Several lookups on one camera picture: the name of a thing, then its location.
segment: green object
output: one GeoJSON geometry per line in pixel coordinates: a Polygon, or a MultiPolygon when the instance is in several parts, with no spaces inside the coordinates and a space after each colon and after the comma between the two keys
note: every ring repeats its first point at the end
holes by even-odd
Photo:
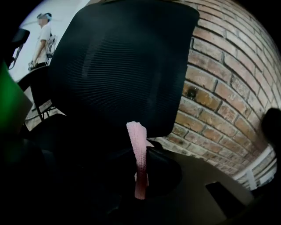
{"type": "Polygon", "coordinates": [[[11,78],[4,62],[0,68],[0,132],[18,133],[32,107],[17,83],[11,78]]]}

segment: pink cloth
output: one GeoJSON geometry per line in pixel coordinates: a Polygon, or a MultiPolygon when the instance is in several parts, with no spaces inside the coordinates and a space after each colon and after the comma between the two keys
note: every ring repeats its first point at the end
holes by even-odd
{"type": "Polygon", "coordinates": [[[146,140],[146,129],[140,123],[127,123],[127,130],[137,160],[137,179],[135,197],[145,199],[145,190],[148,186],[148,175],[146,173],[146,146],[154,147],[146,140]]]}

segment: mesh chair backrest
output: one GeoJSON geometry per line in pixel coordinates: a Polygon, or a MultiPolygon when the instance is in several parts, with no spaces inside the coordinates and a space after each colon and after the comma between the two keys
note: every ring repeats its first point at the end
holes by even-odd
{"type": "Polygon", "coordinates": [[[52,102],[67,116],[116,129],[140,122],[148,137],[171,132],[199,13],[158,0],[81,9],[49,68],[52,102]]]}

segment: person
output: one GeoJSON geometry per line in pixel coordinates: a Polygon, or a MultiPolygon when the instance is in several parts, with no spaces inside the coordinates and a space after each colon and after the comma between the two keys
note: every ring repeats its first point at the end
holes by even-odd
{"type": "Polygon", "coordinates": [[[45,66],[48,61],[46,55],[46,43],[51,37],[51,26],[50,26],[51,19],[52,19],[51,13],[45,13],[45,14],[40,13],[37,16],[37,21],[41,27],[41,31],[36,43],[35,52],[32,59],[31,70],[45,66]]]}

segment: white t-shirt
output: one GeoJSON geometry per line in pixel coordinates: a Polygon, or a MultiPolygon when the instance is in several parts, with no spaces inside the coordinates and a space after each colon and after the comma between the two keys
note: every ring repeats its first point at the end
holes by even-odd
{"type": "MultiPolygon", "coordinates": [[[[50,26],[50,23],[47,23],[46,25],[44,25],[41,28],[39,37],[37,39],[37,43],[36,43],[36,47],[35,47],[35,52],[34,52],[34,55],[33,55],[33,60],[35,60],[35,57],[38,54],[38,50],[39,50],[39,47],[41,45],[41,40],[48,41],[50,39],[50,36],[51,36],[51,26],[50,26]]],[[[46,56],[46,48],[43,48],[43,50],[41,51],[41,53],[40,53],[39,57],[37,58],[36,62],[37,63],[42,63],[42,62],[47,62],[47,61],[48,61],[48,58],[46,56]]]]}

